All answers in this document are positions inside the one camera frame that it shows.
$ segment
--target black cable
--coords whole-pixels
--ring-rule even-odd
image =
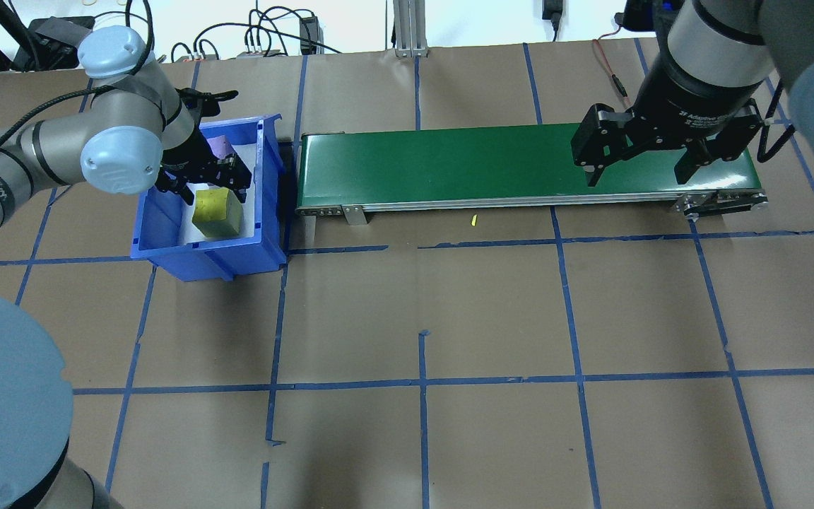
[[[125,26],[130,26],[130,4],[133,0],[127,0],[125,4]],[[153,51],[153,43],[154,43],[154,35],[153,35],[153,11],[149,9],[149,0],[143,0],[143,8],[146,11],[146,47],[144,51],[140,54],[140,58],[136,59],[136,64],[127,72],[127,74],[133,76],[138,72],[141,68],[143,68],[144,64],[146,64],[146,59],[149,58],[149,52]]]
[[[247,25],[246,23],[225,22],[225,23],[216,23],[215,25],[207,26],[206,28],[203,29],[203,31],[198,33],[198,35],[194,38],[194,45],[195,45],[195,43],[199,42],[200,38],[203,37],[207,32],[209,32],[210,30],[216,29],[216,28],[220,28],[222,26],[246,26],[246,27],[251,27],[253,25]],[[330,52],[336,52],[337,54],[340,54],[338,49],[335,49],[335,48],[333,48],[331,46],[323,45],[322,42],[310,41],[310,39],[305,39],[303,37],[298,37],[297,35],[291,35],[290,33],[278,32],[277,30],[272,30],[272,29],[266,28],[265,26],[259,26],[259,29],[264,30],[266,32],[270,32],[270,33],[277,33],[277,35],[284,35],[285,37],[290,37],[291,39],[297,39],[297,41],[312,42],[313,45],[319,46],[320,48],[326,48]]]
[[[305,22],[303,20],[303,16],[301,16],[300,14],[297,13],[297,11],[307,11],[308,9],[289,9],[288,7],[284,7],[284,6],[274,6],[274,7],[269,7],[268,9],[265,10],[265,13],[264,13],[265,16],[268,16],[269,12],[274,11],[275,9],[282,10],[285,13],[281,14],[281,16],[276,16],[276,17],[272,18],[272,20],[281,19],[281,18],[287,16],[288,14],[293,14],[294,17],[297,17],[297,20],[300,21],[299,26],[303,26],[304,29],[307,31],[307,39],[310,39],[310,41],[312,42],[313,34],[309,32],[309,25],[307,25],[307,22]],[[275,26],[274,22],[272,23],[272,26],[275,27],[275,30],[278,29],[278,27]]]
[[[81,97],[84,95],[90,95],[95,93],[106,93],[106,91],[109,90],[114,90],[114,87],[112,87],[111,85],[102,85],[100,87],[96,87],[93,89],[72,91],[72,93],[66,93],[64,95],[56,97],[55,99],[45,101],[45,103],[42,103],[41,105],[34,107],[32,110],[27,112],[25,116],[20,117],[20,120],[18,120],[18,122],[14,122],[14,125],[8,128],[8,130],[6,130],[6,132],[4,132],[2,136],[0,136],[0,148],[2,148],[4,143],[6,143],[6,141],[8,141],[11,138],[11,136],[14,136],[14,133],[16,133],[20,128],[22,128],[23,125],[29,122],[30,119],[32,119],[36,115],[43,112],[43,110],[48,110],[50,107],[55,106],[58,103],[64,103],[64,101],[68,99],[74,99],[75,97]]]
[[[278,32],[278,25],[275,25],[275,19],[278,19],[278,17],[281,17],[281,16],[278,16],[278,17],[276,17],[276,18],[272,18],[272,19],[270,19],[268,16],[266,16],[266,14],[267,14],[268,12],[269,12],[269,11],[262,12],[262,11],[261,11],[261,10],[259,10],[259,9],[252,9],[252,10],[251,10],[251,12],[249,12],[249,13],[247,14],[247,23],[249,23],[250,25],[253,25],[253,13],[258,13],[258,14],[259,14],[259,20],[258,20],[258,22],[257,22],[257,26],[262,26],[262,20],[263,20],[263,19],[265,19],[266,21],[268,21],[269,23],[271,23],[272,28],[274,28],[274,29],[275,29],[275,31],[276,31],[276,32]],[[247,29],[247,32],[249,33],[249,41],[250,41],[250,42],[253,42],[253,32],[252,32],[252,29]],[[272,34],[271,34],[271,33],[268,33],[268,37],[269,37],[269,42],[268,42],[268,44],[269,44],[269,48],[268,48],[268,49],[266,49],[266,52],[264,52],[263,56],[268,55],[268,54],[269,54],[269,50],[272,48]],[[287,45],[285,45],[285,40],[284,40],[283,38],[279,37],[279,38],[278,38],[278,41],[280,41],[280,42],[281,42],[281,52],[283,52],[284,54],[288,54],[288,46],[287,46]],[[259,31],[257,31],[257,32],[256,32],[256,44],[255,44],[255,45],[257,45],[257,46],[262,46],[262,41],[261,41],[261,38],[259,37]]]
[[[14,15],[17,16],[17,19],[20,19],[20,14],[17,13],[17,9],[16,9],[16,7],[14,7],[14,3],[12,3],[12,0],[8,0],[8,6],[12,8],[12,12],[14,12]],[[23,30],[23,32],[27,36],[27,42],[30,43],[30,52],[33,55],[33,68],[34,68],[33,70],[39,71],[40,70],[40,65],[42,64],[42,62],[40,62],[40,54],[38,52],[38,49],[36,49],[36,44],[37,44],[36,38],[33,37],[33,33],[26,26],[25,26],[25,30]]]
[[[127,0],[127,4],[125,6],[125,14],[128,14],[130,11],[130,3],[131,0]],[[153,48],[153,12],[151,9],[149,9],[149,0],[143,0],[143,6],[144,9],[146,10],[146,25],[148,25],[148,31],[146,31],[146,51],[143,52],[142,55],[140,55],[140,58],[136,62],[136,65],[133,67],[133,69],[129,72],[129,75],[136,74],[136,72],[139,71],[141,67],[143,67],[143,64],[145,64],[146,62],[146,58],[148,58],[149,52],[151,52]],[[45,101],[45,103],[42,103],[41,105],[34,107],[32,110],[27,112],[25,116],[20,117],[18,122],[14,122],[14,125],[8,128],[6,132],[4,132],[2,136],[0,136],[0,148],[2,148],[4,144],[6,144],[6,142],[11,138],[11,136],[14,136],[14,133],[16,133],[23,126],[25,126],[25,124],[29,122],[30,119],[43,112],[43,110],[48,110],[50,107],[55,106],[56,104],[64,103],[65,100],[74,99],[75,97],[81,97],[84,95],[96,95],[99,93],[106,93],[109,90],[115,90],[115,87],[111,85],[100,85],[99,87],[94,87],[91,89],[75,90],[72,91],[72,93],[66,93],[64,95],[55,97],[54,99]]]
[[[124,11],[106,11],[104,13],[96,14],[96,16],[93,16],[93,19],[96,19],[98,17],[106,16],[107,14],[123,14],[123,13],[124,13]],[[140,14],[130,13],[130,16],[135,17],[136,19],[139,19],[140,21],[146,23],[146,18],[143,17],[143,16],[140,16]]]
[[[190,51],[190,46],[185,45],[183,42],[176,42],[175,45],[172,46],[172,51],[171,51],[172,62],[175,61],[175,49],[178,49],[178,46],[181,46],[181,48],[184,48],[184,51],[187,51],[187,54],[190,55],[191,58],[194,57],[194,52]]]
[[[203,43],[204,42],[207,42],[207,43],[209,43],[210,46],[213,46],[213,51],[216,53],[216,60],[222,60],[221,58],[219,58],[219,49],[216,48],[216,45],[214,45],[212,41],[210,41],[209,39],[206,39],[206,38],[200,39],[200,54],[203,55],[203,58],[204,59],[206,58],[206,50],[203,49]]]
[[[774,95],[772,96],[772,102],[768,105],[768,112],[765,113],[765,119],[771,119],[774,117],[774,111],[778,109],[778,103],[781,101],[781,94],[784,91],[784,87],[781,84],[781,81],[778,80],[778,86],[774,89]],[[784,133],[772,144],[772,147],[766,151],[765,146],[768,144],[768,134],[771,130],[771,126],[766,123],[765,126],[762,126],[762,132],[759,134],[759,153],[756,155],[756,160],[760,163],[765,163],[771,160],[781,149],[784,147],[784,144],[794,136],[796,133],[797,128],[791,124],[787,126],[787,129],[784,130]]]

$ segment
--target blue plastic bin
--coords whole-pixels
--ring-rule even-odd
[[[207,139],[226,136],[232,145],[256,144],[255,192],[244,206],[255,206],[251,238],[191,242],[178,245],[184,200],[174,193],[150,188],[140,194],[130,257],[149,260],[181,281],[222,278],[277,271],[285,263],[278,232],[278,175],[283,171],[275,120],[281,115],[207,122],[200,130]]]

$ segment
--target electrical cable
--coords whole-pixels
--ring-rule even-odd
[[[130,26],[130,4],[133,0],[127,0],[125,4],[125,26]],[[149,9],[149,0],[143,0],[143,8],[146,11],[146,46],[144,51],[140,54],[140,57],[136,59],[136,64],[127,72],[128,75],[133,76],[138,72],[141,68],[143,68],[144,64],[146,64],[146,59],[149,58],[150,52],[153,51],[154,39],[155,36],[153,35],[153,12]]]
[[[219,58],[219,49],[216,48],[216,45],[214,45],[212,41],[206,38],[200,39],[200,54],[203,55],[204,60],[206,60],[206,50],[203,49],[204,42],[207,42],[209,43],[210,46],[213,46],[213,52],[214,54],[216,54],[216,60],[222,60],[221,58]]]
[[[269,11],[272,11],[274,9],[284,10],[285,13],[282,13],[280,16],[275,16],[275,17],[269,16]],[[309,26],[306,24],[306,22],[304,22],[303,17],[300,14],[298,14],[300,12],[305,12],[305,13],[309,13],[311,16],[316,16],[316,13],[314,13],[313,10],[310,10],[310,9],[289,9],[288,7],[284,7],[284,6],[274,6],[274,7],[269,7],[268,9],[266,9],[265,12],[260,11],[259,9],[252,9],[251,11],[249,11],[247,21],[248,21],[248,23],[251,23],[251,25],[253,25],[253,13],[258,13],[259,14],[259,20],[257,22],[258,25],[262,25],[262,21],[266,20],[269,23],[271,23],[272,28],[274,28],[276,30],[276,32],[278,32],[278,26],[275,24],[275,20],[282,19],[283,17],[287,16],[288,14],[293,14],[294,16],[297,16],[298,20],[300,20],[300,25],[303,25],[304,28],[307,29],[307,38],[309,38],[312,41],[313,37],[312,37],[311,33],[309,32]],[[271,33],[267,33],[267,35],[268,35],[268,38],[269,38],[269,48],[271,48],[272,35],[271,35]],[[252,29],[248,29],[247,33],[245,33],[244,36],[249,38],[249,44],[252,45],[253,47],[262,46],[262,41],[261,41],[261,38],[259,37],[259,32],[256,33],[256,42],[253,42]],[[284,38],[280,36],[278,39],[281,41],[281,52],[282,52],[282,54],[288,55],[288,46],[285,45]],[[269,50],[265,51],[264,54],[263,54],[263,56],[268,56],[268,55],[269,55]]]
[[[276,32],[277,32],[278,31],[278,26],[275,25],[275,19],[279,19],[282,16],[277,16],[275,18],[270,19],[268,16],[266,16],[266,14],[268,12],[269,11],[263,12],[263,11],[261,11],[259,9],[251,10],[251,12],[249,12],[247,14],[247,23],[249,23],[250,25],[253,25],[253,13],[258,13],[259,14],[259,20],[257,22],[257,26],[262,26],[262,20],[265,19],[266,21],[271,23],[272,28],[274,28],[276,30]],[[251,28],[247,29],[247,33],[249,33],[249,41],[251,43],[253,43],[253,31],[252,31],[252,29]],[[272,48],[272,34],[268,33],[268,37],[269,37],[269,48],[266,49],[266,52],[264,52],[263,56],[268,55],[269,50]],[[281,52],[283,52],[284,54],[288,54],[288,46],[285,45],[285,40],[283,38],[279,37],[278,41],[281,42]],[[261,41],[261,38],[259,37],[259,30],[256,32],[255,46],[262,46],[262,41]]]
[[[774,111],[778,108],[778,103],[781,101],[781,94],[784,91],[783,84],[780,80],[778,80],[778,86],[774,89],[774,95],[772,96],[772,102],[768,106],[768,112],[765,113],[765,119],[769,120],[774,117]],[[796,133],[797,128],[791,124],[787,126],[787,129],[784,130],[784,133],[772,144],[772,147],[766,151],[765,146],[768,144],[768,134],[771,126],[768,123],[765,123],[765,126],[762,126],[762,132],[759,134],[759,153],[756,155],[756,160],[760,163],[765,163],[771,160],[781,149],[784,147],[784,143],[794,136]]]
[[[197,44],[197,42],[200,41],[200,38],[203,37],[207,32],[209,32],[210,30],[216,29],[216,28],[223,27],[223,26],[246,26],[246,27],[251,27],[253,25],[248,25],[248,23],[225,22],[225,23],[216,23],[215,25],[207,26],[206,28],[203,29],[203,31],[198,33],[198,35],[194,38],[194,46]],[[303,37],[298,37],[297,35],[291,35],[290,33],[278,32],[278,30],[272,30],[270,28],[266,28],[265,26],[257,26],[257,27],[258,27],[258,29],[263,30],[265,32],[277,33],[277,35],[284,35],[285,37],[290,37],[291,39],[297,39],[297,41],[311,42],[311,43],[313,43],[313,45],[319,46],[320,48],[325,48],[325,49],[328,49],[330,52],[335,52],[336,54],[340,54],[338,49],[335,49],[335,48],[333,48],[331,46],[323,45],[322,42],[310,41],[310,39],[305,39]]]
[[[123,13],[124,13],[124,11],[106,11],[104,13],[96,14],[96,16],[93,16],[93,19],[96,19],[98,17],[106,16],[107,14],[123,14]],[[140,21],[146,23],[146,18],[143,17],[143,16],[140,16],[140,14],[130,13],[130,16],[135,17],[136,19],[139,19]]]
[[[125,14],[130,12],[131,1],[132,0],[127,0],[127,3],[125,4]],[[149,7],[149,0],[143,0],[143,6],[144,9],[146,10],[146,25],[148,25],[148,31],[146,31],[146,46],[145,46],[146,51],[140,54],[140,58],[138,58],[136,65],[128,73],[129,75],[136,74],[136,72],[138,72],[140,68],[143,67],[143,64],[145,64],[146,62],[146,58],[148,58],[149,52],[151,52],[153,48],[153,12]],[[111,85],[100,85],[99,87],[93,87],[91,89],[75,90],[72,91],[72,93],[62,94],[58,97],[55,97],[54,99],[45,101],[45,103],[42,103],[39,106],[34,107],[32,110],[27,112],[25,116],[20,117],[18,122],[14,122],[14,125],[8,128],[6,132],[4,132],[2,136],[0,136],[0,148],[2,148],[4,144],[6,144],[6,142],[11,138],[11,136],[14,136],[14,133],[16,133],[23,126],[25,126],[25,124],[29,122],[30,119],[43,112],[43,110],[48,110],[49,107],[55,106],[56,104],[59,103],[64,103],[65,100],[74,99],[75,97],[81,97],[84,95],[96,95],[99,93],[106,93],[109,90],[115,90],[115,87]]]
[[[20,19],[20,14],[17,13],[17,8],[14,7],[14,3],[12,2],[12,0],[8,0],[8,6],[12,8],[12,12],[14,13],[15,16],[17,16],[17,19]],[[42,64],[42,62],[40,62],[39,51],[38,51],[38,49],[36,49],[36,43],[37,43],[36,37],[33,36],[33,33],[30,31],[29,28],[27,28],[25,25],[23,25],[23,21],[20,22],[20,26],[23,26],[23,33],[25,33],[25,35],[27,37],[27,42],[30,43],[30,52],[33,55],[33,71],[39,71],[40,70],[40,64]],[[23,70],[28,71],[27,64],[25,64],[25,68],[23,68]]]
[[[172,46],[171,57],[172,62],[175,61],[175,49],[178,49],[178,46],[184,48],[184,51],[187,51],[187,55],[190,56],[192,59],[194,58],[194,52],[190,51],[190,46],[185,45],[183,42],[176,42],[174,46]]]
[[[623,99],[624,105],[626,105],[629,109],[629,107],[632,107],[632,104],[630,103],[630,97],[627,95],[627,89],[624,87],[623,83],[620,82],[618,75],[614,74],[614,70],[611,68],[611,62],[608,61],[608,55],[605,54],[605,49],[601,47],[601,39],[611,35],[616,35],[616,33],[620,32],[620,29],[621,27],[619,26],[614,32],[602,33],[602,35],[599,35],[598,38],[592,39],[592,44],[595,45],[598,52],[600,52],[601,58],[605,62],[605,70],[608,72],[608,76],[611,77],[611,83],[614,84],[614,88],[620,94],[621,99]]]

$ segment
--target purple object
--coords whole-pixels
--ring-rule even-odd
[[[235,152],[235,149],[232,148],[232,144],[230,144],[225,135],[207,139],[207,142],[209,143],[209,148],[213,149],[213,155],[216,156],[216,158],[224,159]]]

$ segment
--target power adapter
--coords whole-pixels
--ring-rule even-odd
[[[558,28],[561,26],[561,15],[565,13],[565,0],[542,0],[542,19],[552,20],[552,28],[555,29],[555,39],[558,36]]]

